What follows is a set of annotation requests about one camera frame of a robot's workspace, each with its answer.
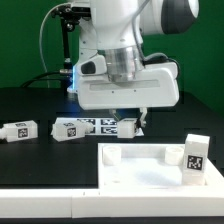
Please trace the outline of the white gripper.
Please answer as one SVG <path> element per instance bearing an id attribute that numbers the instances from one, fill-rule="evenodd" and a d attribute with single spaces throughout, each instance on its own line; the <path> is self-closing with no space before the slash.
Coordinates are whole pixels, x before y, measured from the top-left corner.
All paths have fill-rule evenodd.
<path id="1" fill-rule="evenodd" d="M 147 108 L 170 107 L 178 102 L 177 75 L 177 65 L 166 62 L 147 65 L 127 82 L 111 82 L 106 74 L 81 76 L 78 101 L 84 110 L 110 109 L 116 122 L 122 120 L 116 109 L 140 108 L 138 127 L 144 128 Z"/>

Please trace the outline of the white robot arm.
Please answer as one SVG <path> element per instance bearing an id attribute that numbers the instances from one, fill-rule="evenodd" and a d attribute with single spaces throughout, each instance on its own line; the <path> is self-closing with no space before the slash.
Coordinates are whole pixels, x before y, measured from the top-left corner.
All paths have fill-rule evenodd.
<path id="1" fill-rule="evenodd" d="M 179 100 L 178 64 L 163 53 L 144 55 L 142 37 L 179 34 L 199 13 L 199 0 L 68 0 L 80 26 L 72 89 L 85 110 L 147 110 Z"/>

